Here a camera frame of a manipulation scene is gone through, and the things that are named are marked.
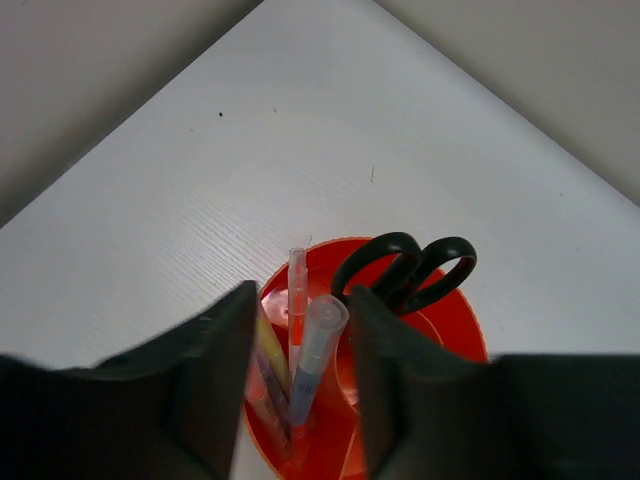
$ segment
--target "marker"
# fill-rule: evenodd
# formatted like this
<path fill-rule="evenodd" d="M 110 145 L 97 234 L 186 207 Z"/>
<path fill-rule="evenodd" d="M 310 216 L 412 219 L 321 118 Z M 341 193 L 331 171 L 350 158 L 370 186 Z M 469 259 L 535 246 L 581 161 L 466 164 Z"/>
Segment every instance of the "marker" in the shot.
<path fill-rule="evenodd" d="M 289 403 L 289 423 L 294 431 L 307 421 L 322 374 L 348 319 L 349 311 L 332 295 L 314 299 L 307 309 L 300 361 Z"/>
<path fill-rule="evenodd" d="M 258 346 L 255 351 L 255 357 L 264 383 L 267 386 L 267 392 L 280 417 L 280 423 L 282 423 L 285 433 L 289 436 L 289 402 L 287 402 L 287 397 L 285 397 L 280 382 L 271 368 L 264 350 L 260 348 L 260 346 Z"/>
<path fill-rule="evenodd" d="M 269 365 L 280 383 L 280 387 L 285 394 L 289 393 L 291 388 L 291 377 L 287 367 L 287 359 L 282 351 L 282 345 L 273 331 L 273 326 L 267 318 L 264 307 L 258 302 L 258 317 L 256 318 L 256 339 L 258 349 L 264 352 L 269 361 Z"/>
<path fill-rule="evenodd" d="M 307 257 L 303 248 L 289 251 L 288 295 L 289 295 L 289 373 L 294 380 L 300 345 L 304 334 L 304 317 L 307 311 Z"/>
<path fill-rule="evenodd" d="M 267 430 L 276 453 L 282 459 L 289 458 L 291 456 L 291 443 L 280 422 L 271 397 L 269 397 L 267 385 L 260 373 L 255 355 L 252 356 L 249 363 L 249 376 L 244 390 L 244 397 Z"/>

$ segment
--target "orange pen holder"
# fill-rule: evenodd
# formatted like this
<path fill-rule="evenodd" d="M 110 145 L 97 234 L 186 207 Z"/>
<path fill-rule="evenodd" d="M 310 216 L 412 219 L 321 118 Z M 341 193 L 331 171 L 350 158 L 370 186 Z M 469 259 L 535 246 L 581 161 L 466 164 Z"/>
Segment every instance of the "orange pen holder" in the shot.
<path fill-rule="evenodd" d="M 316 245 L 307 250 L 309 297 L 330 293 L 331 280 L 338 266 L 369 238 L 342 238 Z M 370 285 L 389 266 L 385 257 L 359 272 L 351 285 Z M 443 275 L 438 271 L 425 282 L 432 283 Z M 261 292 L 267 312 L 285 355 L 287 348 L 287 265 L 283 265 Z M 403 317 L 417 333 L 425 335 L 447 350 L 475 362 L 486 362 L 487 351 L 480 326 L 459 290 L 429 307 Z M 306 455 L 292 467 L 272 447 L 260 420 L 245 401 L 244 418 L 253 442 L 267 465 L 278 478 L 290 480 L 365 479 L 366 465 L 360 430 L 358 394 L 354 374 L 353 352 L 347 325 L 333 358 L 322 378 L 311 409 Z"/>

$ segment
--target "gray wall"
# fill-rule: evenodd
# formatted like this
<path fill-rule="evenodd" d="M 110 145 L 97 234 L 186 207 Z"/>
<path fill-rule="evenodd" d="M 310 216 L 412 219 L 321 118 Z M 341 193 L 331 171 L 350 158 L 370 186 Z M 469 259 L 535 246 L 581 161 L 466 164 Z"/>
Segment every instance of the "gray wall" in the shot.
<path fill-rule="evenodd" d="M 0 2 L 0 226 L 259 1 Z"/>
<path fill-rule="evenodd" d="M 378 2 L 640 205 L 640 1 Z"/>

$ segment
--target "scissor handle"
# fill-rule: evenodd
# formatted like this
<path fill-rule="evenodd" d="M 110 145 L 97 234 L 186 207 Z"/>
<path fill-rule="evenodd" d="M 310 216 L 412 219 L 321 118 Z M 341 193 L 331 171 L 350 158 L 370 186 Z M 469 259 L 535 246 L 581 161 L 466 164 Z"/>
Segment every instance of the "scissor handle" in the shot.
<path fill-rule="evenodd" d="M 369 240 L 347 257 L 333 276 L 331 295 L 348 306 L 349 298 L 344 294 L 347 284 L 360 270 L 387 255 L 398 255 L 401 259 L 393 262 L 371 290 L 384 301 L 401 289 L 420 266 L 422 251 L 418 242 L 408 233 L 390 232 Z"/>
<path fill-rule="evenodd" d="M 444 277 L 418 290 L 433 272 L 456 259 L 458 263 Z M 409 282 L 387 300 L 389 308 L 406 315 L 437 302 L 467 279 L 477 259 L 475 248 L 464 238 L 446 237 L 430 243 L 422 250 L 422 263 Z"/>

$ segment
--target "black plastic object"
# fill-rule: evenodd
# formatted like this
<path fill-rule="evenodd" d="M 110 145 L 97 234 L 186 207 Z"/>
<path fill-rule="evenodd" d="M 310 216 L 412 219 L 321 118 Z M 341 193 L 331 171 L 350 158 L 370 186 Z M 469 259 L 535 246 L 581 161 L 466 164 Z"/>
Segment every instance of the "black plastic object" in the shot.
<path fill-rule="evenodd" d="M 474 364 L 350 301 L 373 479 L 640 478 L 640 357 L 505 355 Z"/>
<path fill-rule="evenodd" d="M 441 238 L 421 250 L 408 233 L 385 233 L 357 248 L 338 267 L 331 282 L 331 294 L 348 305 L 349 298 L 344 294 L 347 284 L 360 270 L 387 255 L 396 255 L 396 258 L 371 290 L 401 316 L 422 310 L 458 288 L 471 274 L 477 260 L 473 245 L 461 237 Z M 433 272 L 452 260 L 457 263 L 443 278 L 420 289 Z"/>
<path fill-rule="evenodd" d="M 256 307 L 244 282 L 91 369 L 0 357 L 0 478 L 228 478 Z"/>

